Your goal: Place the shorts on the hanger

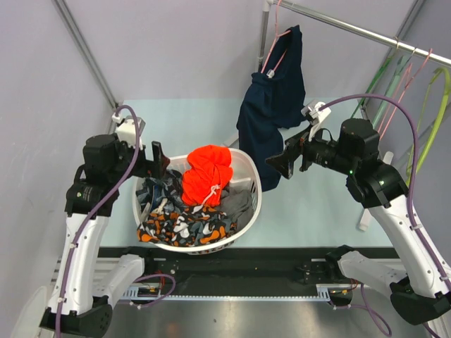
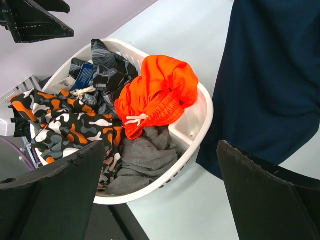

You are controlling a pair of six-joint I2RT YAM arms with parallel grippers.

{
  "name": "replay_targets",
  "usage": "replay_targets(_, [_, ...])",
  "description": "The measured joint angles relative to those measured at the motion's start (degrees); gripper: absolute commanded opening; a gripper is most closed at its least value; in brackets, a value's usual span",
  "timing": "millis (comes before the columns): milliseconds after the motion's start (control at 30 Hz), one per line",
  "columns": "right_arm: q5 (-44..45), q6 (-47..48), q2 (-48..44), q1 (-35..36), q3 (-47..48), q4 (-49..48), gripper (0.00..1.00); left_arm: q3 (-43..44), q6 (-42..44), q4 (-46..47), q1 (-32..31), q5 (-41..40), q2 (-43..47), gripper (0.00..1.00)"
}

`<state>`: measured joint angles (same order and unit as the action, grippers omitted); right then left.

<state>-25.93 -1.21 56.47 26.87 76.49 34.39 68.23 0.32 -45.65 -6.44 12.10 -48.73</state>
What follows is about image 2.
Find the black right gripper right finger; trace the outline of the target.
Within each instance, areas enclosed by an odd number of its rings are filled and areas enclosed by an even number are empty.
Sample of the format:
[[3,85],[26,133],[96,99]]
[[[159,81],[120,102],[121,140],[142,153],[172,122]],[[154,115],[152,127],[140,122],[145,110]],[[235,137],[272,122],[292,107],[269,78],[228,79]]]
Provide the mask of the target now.
[[218,162],[241,240],[318,240],[320,181],[221,140]]

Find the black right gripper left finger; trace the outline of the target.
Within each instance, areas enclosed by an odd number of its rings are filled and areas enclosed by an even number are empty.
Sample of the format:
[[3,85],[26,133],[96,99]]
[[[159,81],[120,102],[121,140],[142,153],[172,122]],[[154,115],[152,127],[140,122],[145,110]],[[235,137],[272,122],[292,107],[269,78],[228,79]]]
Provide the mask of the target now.
[[105,149],[95,141],[77,152],[0,183],[2,240],[83,240]]

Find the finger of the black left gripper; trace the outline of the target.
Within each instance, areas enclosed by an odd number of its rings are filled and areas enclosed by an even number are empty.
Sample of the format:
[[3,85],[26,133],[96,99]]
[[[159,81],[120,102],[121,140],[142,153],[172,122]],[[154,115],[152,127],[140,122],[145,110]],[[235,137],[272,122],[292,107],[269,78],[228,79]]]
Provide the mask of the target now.
[[1,0],[0,25],[11,33],[15,43],[36,43],[75,35],[72,28],[37,4],[37,0]]
[[37,0],[37,4],[49,12],[66,14],[70,12],[70,6],[64,0]]

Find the orange mesh shorts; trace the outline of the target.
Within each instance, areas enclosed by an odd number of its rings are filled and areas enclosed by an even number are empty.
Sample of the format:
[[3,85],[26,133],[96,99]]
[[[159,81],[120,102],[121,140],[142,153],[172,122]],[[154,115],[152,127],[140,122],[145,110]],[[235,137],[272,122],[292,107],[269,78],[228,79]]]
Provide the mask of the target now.
[[149,55],[141,72],[115,101],[125,135],[135,140],[147,127],[168,126],[198,99],[199,79],[191,66],[166,55]]

